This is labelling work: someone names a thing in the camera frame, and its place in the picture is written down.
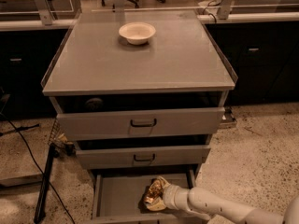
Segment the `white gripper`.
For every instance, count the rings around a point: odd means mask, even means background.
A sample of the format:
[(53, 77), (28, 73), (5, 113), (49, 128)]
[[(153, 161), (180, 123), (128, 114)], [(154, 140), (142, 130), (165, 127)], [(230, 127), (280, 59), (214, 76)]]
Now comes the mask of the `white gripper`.
[(189, 210), (188, 194), (190, 190), (177, 185), (169, 185), (170, 183), (162, 176), (158, 176), (152, 181), (151, 186), (155, 189), (164, 189), (164, 194), (163, 201), (159, 199), (153, 203), (145, 203), (148, 210), (158, 212), (166, 207), (174, 210)]

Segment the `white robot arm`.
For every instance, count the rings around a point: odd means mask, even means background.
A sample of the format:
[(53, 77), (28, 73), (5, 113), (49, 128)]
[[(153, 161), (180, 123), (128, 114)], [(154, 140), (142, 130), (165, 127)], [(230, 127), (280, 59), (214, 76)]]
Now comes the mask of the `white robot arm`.
[(170, 184), (162, 176), (155, 178), (147, 189), (143, 203), (150, 211), (166, 208), (184, 211), (187, 214), (210, 220), (222, 216), (234, 224), (299, 224), (299, 197), (288, 205), (284, 215), (223, 199), (206, 189), (185, 189)]

